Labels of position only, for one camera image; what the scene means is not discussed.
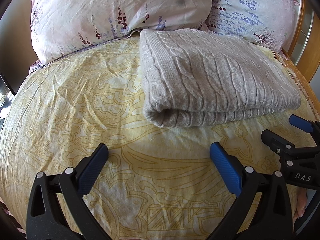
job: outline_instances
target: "bedsheet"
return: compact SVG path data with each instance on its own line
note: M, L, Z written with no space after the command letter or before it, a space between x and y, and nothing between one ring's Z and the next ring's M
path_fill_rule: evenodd
M281 65L271 50L259 48ZM289 124L289 116L314 121L316 107L294 70L281 67L301 89L299 109L213 127L169 129L152 125L142 114L138 35L55 61L26 78L5 120L0 197L25 227L36 173L76 166L102 142L109 159L84 201L112 239L205 239L235 200L210 160L211 143L219 141L243 165L269 174L279 162L261 142L264 129L297 147L314 146L310 135ZM288 185L288 190L294 213L296 187ZM248 227L259 198L241 230Z

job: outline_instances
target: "pillow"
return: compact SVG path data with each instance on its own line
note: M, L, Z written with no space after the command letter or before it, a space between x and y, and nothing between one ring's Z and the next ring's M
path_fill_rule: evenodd
M42 64L135 28L200 28L211 0L32 0L32 45Z
M212 0L209 30L235 35L277 52L294 31L293 0Z

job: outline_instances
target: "grey cable knit blanket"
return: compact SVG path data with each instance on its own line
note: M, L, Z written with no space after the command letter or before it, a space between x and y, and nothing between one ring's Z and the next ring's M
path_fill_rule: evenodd
M143 30L143 113L158 127L205 126L285 109L300 95L257 47L198 30Z

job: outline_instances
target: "cable knit pattern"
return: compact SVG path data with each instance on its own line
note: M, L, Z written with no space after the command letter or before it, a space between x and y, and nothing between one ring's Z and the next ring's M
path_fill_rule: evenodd
M143 113L158 127L215 125L297 109L295 84L256 45L198 30L143 30Z

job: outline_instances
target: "pink floral pillowcase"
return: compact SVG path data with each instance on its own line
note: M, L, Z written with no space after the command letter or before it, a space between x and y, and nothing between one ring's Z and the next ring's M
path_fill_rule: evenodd
M32 45L42 65L137 28L200 28L211 0L31 0Z

